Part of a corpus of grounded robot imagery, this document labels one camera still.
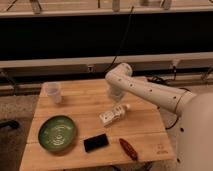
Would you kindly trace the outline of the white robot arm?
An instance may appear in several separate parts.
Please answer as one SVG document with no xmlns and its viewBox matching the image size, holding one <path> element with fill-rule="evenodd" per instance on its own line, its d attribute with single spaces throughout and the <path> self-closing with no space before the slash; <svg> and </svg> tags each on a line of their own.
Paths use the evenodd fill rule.
<svg viewBox="0 0 213 171">
<path fill-rule="evenodd" d="M 128 63 L 108 71 L 105 80 L 113 100 L 129 92 L 181 117 L 176 171 L 213 171 L 213 93 L 196 94 L 135 79 Z"/>
</svg>

